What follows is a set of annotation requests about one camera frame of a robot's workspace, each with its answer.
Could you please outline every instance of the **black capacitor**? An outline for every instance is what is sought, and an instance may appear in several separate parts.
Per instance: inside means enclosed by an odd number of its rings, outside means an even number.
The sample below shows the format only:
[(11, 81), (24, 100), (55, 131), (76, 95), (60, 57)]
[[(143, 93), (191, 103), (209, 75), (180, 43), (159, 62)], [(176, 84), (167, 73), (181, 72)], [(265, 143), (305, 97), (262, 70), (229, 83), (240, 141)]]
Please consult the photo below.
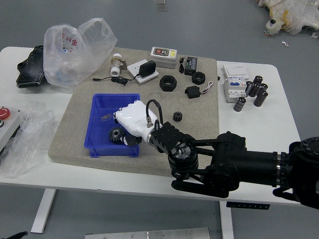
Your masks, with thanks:
[(263, 90), (264, 90), (264, 91), (267, 91), (268, 86), (267, 86), (265, 83), (261, 83), (260, 85), (263, 87)]
[(245, 94), (246, 94), (246, 97), (247, 97), (249, 95), (249, 92), (250, 92), (252, 86), (253, 86), (253, 83), (251, 81), (247, 81), (246, 85), (247, 85), (247, 87), (246, 87), (246, 90), (245, 90)]
[(260, 89), (260, 84), (259, 83), (253, 83), (253, 87), (251, 88), (250, 92), (249, 92), (249, 96), (250, 97), (255, 97), (257, 92)]
[(268, 96), (268, 93), (264, 90), (260, 90), (258, 93), (258, 96), (256, 97), (254, 101), (254, 105), (257, 107), (260, 107), (263, 102), (265, 101), (266, 97)]
[(261, 84), (262, 81), (263, 81), (263, 77), (262, 77), (262, 76), (255, 76), (255, 79), (254, 79), (253, 83), (254, 83), (254, 84), (255, 84), (255, 83)]
[(237, 102), (236, 102), (236, 104), (235, 104), (235, 106), (234, 106), (234, 111), (240, 112), (243, 109), (245, 103), (246, 103), (245, 98), (244, 97), (239, 97)]

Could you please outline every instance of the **emergency stop button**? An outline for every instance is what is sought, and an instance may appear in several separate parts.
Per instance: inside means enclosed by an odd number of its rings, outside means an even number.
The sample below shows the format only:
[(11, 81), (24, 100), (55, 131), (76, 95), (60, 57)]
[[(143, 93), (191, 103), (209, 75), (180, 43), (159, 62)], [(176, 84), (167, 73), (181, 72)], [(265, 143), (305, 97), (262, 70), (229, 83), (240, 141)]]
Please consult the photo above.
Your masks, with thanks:
[(10, 116), (10, 110), (8, 108), (1, 108), (0, 109), (0, 120), (5, 120)]

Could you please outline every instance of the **black nut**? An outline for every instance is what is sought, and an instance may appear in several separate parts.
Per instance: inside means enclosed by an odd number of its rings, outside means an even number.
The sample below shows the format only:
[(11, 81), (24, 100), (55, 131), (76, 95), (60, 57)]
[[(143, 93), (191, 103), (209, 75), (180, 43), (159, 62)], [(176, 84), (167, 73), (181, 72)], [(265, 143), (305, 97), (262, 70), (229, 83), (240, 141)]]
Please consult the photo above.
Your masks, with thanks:
[(191, 81), (194, 83), (194, 84), (197, 84), (197, 85), (201, 85), (205, 82), (205, 74), (202, 73), (202, 72), (195, 72), (192, 77), (191, 77)]
[(163, 76), (159, 81), (159, 86), (163, 91), (171, 92), (177, 86), (177, 81), (173, 76)]

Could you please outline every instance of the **black remote control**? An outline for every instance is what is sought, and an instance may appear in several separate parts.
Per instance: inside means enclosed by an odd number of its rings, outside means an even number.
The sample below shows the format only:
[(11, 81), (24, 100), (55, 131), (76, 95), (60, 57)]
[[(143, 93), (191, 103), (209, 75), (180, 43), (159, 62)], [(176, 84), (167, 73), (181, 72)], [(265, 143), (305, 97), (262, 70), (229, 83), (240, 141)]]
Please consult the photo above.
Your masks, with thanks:
[(43, 45), (36, 46), (28, 58), (17, 66), (20, 75), (16, 80), (19, 88), (38, 87), (45, 80), (43, 70)]

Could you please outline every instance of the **small black gear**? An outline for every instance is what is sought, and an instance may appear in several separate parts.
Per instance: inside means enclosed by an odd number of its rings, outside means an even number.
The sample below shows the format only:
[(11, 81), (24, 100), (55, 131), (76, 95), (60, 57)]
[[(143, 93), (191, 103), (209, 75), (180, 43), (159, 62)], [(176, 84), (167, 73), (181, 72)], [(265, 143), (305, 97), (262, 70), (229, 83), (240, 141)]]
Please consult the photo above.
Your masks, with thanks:
[(173, 120), (175, 122), (180, 122), (181, 121), (181, 118), (183, 117), (183, 114), (179, 111), (176, 111), (174, 114), (173, 114)]
[(121, 137), (125, 136), (125, 131), (122, 127), (114, 127), (109, 132), (109, 139), (114, 143), (120, 143)]

